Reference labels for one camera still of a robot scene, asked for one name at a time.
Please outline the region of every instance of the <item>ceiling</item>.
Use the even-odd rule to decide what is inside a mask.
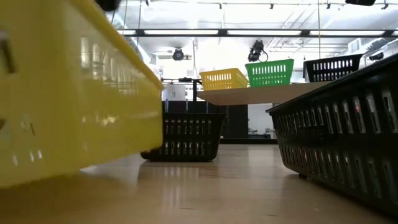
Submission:
[[[279,0],[271,8],[271,0],[128,0],[121,3],[115,17],[125,29],[396,29],[398,0],[377,0],[371,7],[345,4],[344,0]],[[135,40],[158,58],[169,58],[174,48],[192,55],[195,48],[197,70],[238,67],[244,70],[249,48],[255,37],[140,37]],[[260,38],[269,60],[294,58],[295,68],[305,59],[343,54],[355,38]],[[193,60],[179,63],[158,60],[170,67],[193,68]]]

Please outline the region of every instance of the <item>ceiling light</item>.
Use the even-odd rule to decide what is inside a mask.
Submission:
[[[301,30],[229,30],[228,35],[300,35]]]
[[[218,30],[145,30],[148,35],[216,35]]]
[[[118,30],[119,34],[121,35],[135,35],[135,30]]]
[[[321,30],[320,35],[383,35],[383,30]],[[319,31],[311,31],[310,35],[319,35]]]

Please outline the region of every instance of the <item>white wall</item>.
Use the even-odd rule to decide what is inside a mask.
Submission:
[[[248,105],[249,128],[258,134],[265,134],[266,128],[274,129],[272,118],[266,113],[271,107],[272,103]]]

